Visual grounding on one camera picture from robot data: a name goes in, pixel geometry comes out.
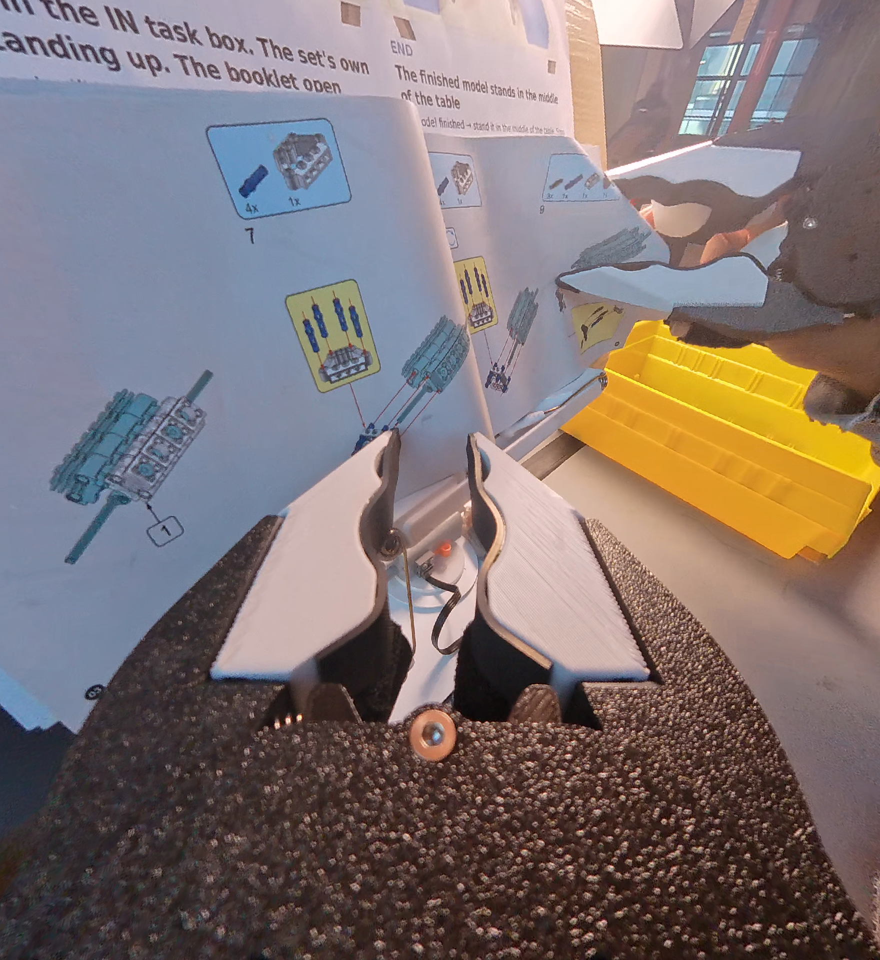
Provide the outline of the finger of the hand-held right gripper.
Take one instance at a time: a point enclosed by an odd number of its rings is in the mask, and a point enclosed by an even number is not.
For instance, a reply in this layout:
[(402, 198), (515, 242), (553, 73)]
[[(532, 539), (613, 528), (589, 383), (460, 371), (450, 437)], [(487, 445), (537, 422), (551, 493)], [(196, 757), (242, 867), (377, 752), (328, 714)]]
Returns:
[(787, 191), (799, 150), (696, 145), (616, 167), (625, 198), (650, 203), (654, 230), (668, 241), (705, 242), (740, 229)]
[(677, 306), (761, 306), (769, 277), (752, 255), (734, 253), (685, 269), (638, 262), (572, 270), (559, 274), (556, 282), (590, 301), (665, 316)]

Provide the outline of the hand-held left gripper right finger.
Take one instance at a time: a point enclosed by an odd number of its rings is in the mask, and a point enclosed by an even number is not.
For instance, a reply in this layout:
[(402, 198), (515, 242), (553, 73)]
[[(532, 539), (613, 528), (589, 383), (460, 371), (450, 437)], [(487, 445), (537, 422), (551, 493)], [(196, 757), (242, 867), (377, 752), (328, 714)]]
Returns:
[(481, 434), (467, 454), (484, 551), (470, 640), (481, 675), (492, 685), (650, 678), (580, 514)]

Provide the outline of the white light panel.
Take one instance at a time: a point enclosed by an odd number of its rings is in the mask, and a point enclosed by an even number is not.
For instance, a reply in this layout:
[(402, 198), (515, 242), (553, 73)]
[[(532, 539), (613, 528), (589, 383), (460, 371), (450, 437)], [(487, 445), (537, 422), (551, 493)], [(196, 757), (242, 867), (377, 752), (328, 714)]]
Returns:
[(733, 1), (592, 1), (601, 46), (689, 49)]

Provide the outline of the grey desk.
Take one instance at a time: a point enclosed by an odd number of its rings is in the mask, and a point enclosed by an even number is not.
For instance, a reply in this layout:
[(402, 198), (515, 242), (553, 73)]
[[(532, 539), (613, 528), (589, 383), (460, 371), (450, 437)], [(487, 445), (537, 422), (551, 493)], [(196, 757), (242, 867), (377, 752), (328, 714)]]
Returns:
[(880, 493), (783, 559), (561, 435), (525, 467), (590, 521), (662, 677), (593, 687), (602, 731), (535, 734), (523, 956), (880, 958)]

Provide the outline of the printed task sheet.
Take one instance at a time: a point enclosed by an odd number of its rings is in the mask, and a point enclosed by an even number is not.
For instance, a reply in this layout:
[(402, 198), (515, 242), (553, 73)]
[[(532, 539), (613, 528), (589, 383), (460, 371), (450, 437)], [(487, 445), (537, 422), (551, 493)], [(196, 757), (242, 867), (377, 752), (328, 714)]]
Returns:
[(0, 77), (392, 96), (427, 128), (574, 133), (562, 2), (0, 1)]

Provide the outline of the wooden stand board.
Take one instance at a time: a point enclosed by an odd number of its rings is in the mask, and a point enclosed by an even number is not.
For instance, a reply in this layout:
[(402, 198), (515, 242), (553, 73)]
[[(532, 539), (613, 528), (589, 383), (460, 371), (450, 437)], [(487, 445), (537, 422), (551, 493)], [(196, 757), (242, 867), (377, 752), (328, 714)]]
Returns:
[(591, 1), (566, 1), (573, 137), (601, 169), (608, 168), (602, 47)]

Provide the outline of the yellow plastic bin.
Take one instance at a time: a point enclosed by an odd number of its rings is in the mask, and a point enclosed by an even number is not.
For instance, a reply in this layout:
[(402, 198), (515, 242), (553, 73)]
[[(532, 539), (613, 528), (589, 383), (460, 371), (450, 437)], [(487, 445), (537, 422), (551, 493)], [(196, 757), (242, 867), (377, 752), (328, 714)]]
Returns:
[(806, 416), (812, 371), (650, 320), (606, 372), (566, 433), (779, 556), (833, 557), (869, 514), (880, 466), (865, 439)]

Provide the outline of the building instruction booklet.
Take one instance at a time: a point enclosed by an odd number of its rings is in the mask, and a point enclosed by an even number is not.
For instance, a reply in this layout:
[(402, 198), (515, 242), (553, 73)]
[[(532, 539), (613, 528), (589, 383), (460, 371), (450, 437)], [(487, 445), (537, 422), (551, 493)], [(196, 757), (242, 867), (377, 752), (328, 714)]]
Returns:
[(358, 98), (0, 81), (0, 704), (79, 729), (281, 499), (243, 466), (238, 213), (206, 134)]

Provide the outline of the person's right hand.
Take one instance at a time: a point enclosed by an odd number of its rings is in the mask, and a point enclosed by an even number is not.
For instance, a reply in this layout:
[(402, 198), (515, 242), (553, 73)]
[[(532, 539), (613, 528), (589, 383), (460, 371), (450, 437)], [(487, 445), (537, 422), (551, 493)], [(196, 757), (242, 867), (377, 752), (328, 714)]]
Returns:
[(784, 362), (838, 383), (843, 414), (862, 412), (880, 392), (880, 315), (785, 332), (764, 345)]

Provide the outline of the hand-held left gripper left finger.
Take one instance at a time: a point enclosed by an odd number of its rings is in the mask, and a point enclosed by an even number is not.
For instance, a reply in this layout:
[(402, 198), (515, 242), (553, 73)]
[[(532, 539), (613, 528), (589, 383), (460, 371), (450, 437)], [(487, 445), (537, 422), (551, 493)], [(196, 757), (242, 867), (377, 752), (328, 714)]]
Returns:
[(400, 449), (381, 434), (288, 506), (211, 678), (290, 680), (374, 623)]

